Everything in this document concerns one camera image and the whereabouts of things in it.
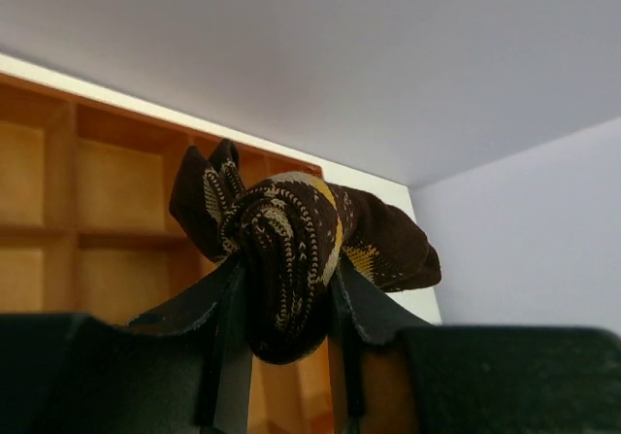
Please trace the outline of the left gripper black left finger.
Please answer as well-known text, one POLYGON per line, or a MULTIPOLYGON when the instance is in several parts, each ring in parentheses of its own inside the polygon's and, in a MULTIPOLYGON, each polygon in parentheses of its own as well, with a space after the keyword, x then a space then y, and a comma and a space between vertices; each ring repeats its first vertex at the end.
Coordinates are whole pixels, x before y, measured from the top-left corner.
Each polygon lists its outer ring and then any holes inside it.
POLYGON ((125 325, 1 317, 5 433, 244 433, 252 355, 236 258, 125 325))

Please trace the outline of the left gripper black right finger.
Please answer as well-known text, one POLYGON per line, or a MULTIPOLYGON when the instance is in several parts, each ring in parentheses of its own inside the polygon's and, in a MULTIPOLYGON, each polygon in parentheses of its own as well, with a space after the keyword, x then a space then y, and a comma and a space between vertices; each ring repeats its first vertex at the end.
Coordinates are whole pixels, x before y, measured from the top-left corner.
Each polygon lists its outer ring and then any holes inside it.
POLYGON ((330 290, 339 433, 620 429, 620 339, 610 331, 431 324, 347 260, 330 290))

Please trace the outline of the brown yellow argyle sock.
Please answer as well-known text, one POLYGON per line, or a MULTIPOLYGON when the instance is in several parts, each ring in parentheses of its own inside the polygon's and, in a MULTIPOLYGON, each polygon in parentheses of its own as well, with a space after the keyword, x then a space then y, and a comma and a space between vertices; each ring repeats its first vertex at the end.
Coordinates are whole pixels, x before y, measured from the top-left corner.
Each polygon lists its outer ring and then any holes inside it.
POLYGON ((245 262, 247 340, 269 364, 292 363, 321 345, 330 281, 342 259, 386 293, 441 281, 436 249, 401 209, 300 171, 245 185, 229 140, 209 155, 185 150, 169 211, 210 262, 245 262))

